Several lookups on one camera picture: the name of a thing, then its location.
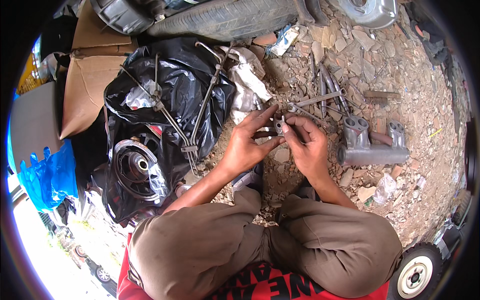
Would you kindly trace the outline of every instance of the white wheel rim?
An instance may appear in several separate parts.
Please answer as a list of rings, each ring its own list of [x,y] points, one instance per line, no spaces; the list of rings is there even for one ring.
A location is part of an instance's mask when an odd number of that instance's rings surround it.
[[[415,257],[402,269],[397,290],[404,299],[418,296],[427,287],[432,277],[433,264],[426,256]]]
[[[107,281],[110,275],[108,274],[107,271],[105,271],[104,269],[101,269],[100,271],[98,271],[98,277],[100,277],[104,281]]]

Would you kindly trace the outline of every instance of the black plastic bag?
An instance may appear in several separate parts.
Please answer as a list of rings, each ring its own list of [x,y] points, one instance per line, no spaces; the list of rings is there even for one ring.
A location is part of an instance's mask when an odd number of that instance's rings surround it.
[[[128,72],[143,84],[155,80],[155,55],[160,53],[158,84],[162,87],[161,100],[188,138],[192,134],[210,80],[215,74],[215,65],[218,64],[205,48],[195,46],[197,41],[196,38],[188,37],[159,41],[138,48],[124,63]],[[161,112],[155,112],[152,108],[132,110],[127,105],[121,105],[126,95],[136,86],[125,72],[120,72],[104,92],[105,104],[113,114],[108,118],[109,164],[103,202],[107,212],[117,223],[129,218],[138,209],[151,205],[160,206],[190,170],[186,154],[180,151],[184,146],[183,140]],[[203,159],[216,144],[223,123],[229,115],[234,93],[234,84],[221,72],[218,84],[207,102],[205,113],[201,116],[201,126],[196,135],[199,146],[197,161]],[[161,181],[165,185],[158,194],[159,201],[134,198],[122,188],[115,172],[111,170],[112,149],[115,144],[130,139],[136,132],[149,133],[149,129],[143,125],[162,128],[157,162],[161,170]]]

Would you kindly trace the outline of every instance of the small wheel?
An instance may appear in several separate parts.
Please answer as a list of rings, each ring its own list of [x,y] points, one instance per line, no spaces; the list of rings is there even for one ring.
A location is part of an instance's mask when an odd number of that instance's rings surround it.
[[[389,300],[428,299],[442,275],[442,254],[433,244],[420,242],[403,253],[388,286]]]
[[[75,251],[75,254],[77,254],[80,257],[87,257],[85,250],[80,245],[77,245],[74,251]]]
[[[102,267],[97,268],[96,277],[102,282],[108,282],[110,280],[110,274]]]

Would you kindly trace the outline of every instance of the brown pants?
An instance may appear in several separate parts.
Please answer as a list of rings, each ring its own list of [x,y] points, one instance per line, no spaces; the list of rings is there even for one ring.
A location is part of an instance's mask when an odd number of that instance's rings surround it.
[[[202,299],[246,265],[268,261],[345,298],[367,295],[400,263],[381,216],[288,196],[279,226],[252,224],[261,198],[243,187],[234,206],[208,203],[142,221],[129,245],[129,279],[153,299]]]

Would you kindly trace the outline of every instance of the aluminum manifold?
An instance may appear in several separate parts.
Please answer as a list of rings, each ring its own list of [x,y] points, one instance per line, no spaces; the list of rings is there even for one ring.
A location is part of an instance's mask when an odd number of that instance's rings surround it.
[[[405,163],[410,157],[405,142],[405,128],[391,120],[387,134],[372,132],[374,139],[384,144],[371,144],[368,137],[368,122],[351,116],[344,119],[344,143],[336,151],[336,160],[341,166],[363,166]]]

